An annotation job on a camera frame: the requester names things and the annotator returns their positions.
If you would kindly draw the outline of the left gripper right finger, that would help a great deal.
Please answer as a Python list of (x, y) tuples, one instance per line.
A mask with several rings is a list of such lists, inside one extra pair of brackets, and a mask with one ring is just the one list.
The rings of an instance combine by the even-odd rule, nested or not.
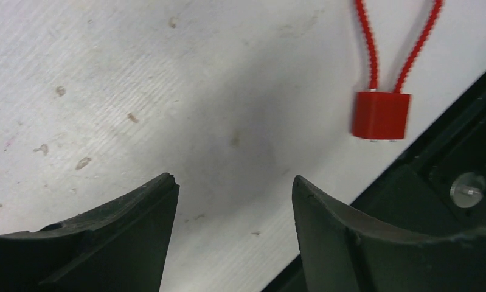
[(486, 227), (434, 237), (380, 221), (296, 176), (309, 291), (486, 291)]

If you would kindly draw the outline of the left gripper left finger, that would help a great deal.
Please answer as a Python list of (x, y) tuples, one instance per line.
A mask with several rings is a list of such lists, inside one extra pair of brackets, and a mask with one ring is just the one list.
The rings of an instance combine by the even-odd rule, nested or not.
[(39, 231), (0, 235), (0, 291), (158, 291), (178, 195), (163, 173)]

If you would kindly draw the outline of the red cable lock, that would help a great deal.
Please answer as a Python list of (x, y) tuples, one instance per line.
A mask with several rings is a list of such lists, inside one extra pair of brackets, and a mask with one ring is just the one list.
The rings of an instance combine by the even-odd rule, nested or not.
[(428, 18), (413, 45), (398, 78), (389, 92), (381, 92), (379, 86), (379, 59), (372, 28), (363, 1), (353, 2), (363, 33), (369, 65), (368, 87), (355, 96), (351, 133), (354, 137), (370, 141), (402, 140), (406, 135), (411, 95), (403, 92), (403, 85), (432, 32), (442, 8), (443, 0), (432, 2)]

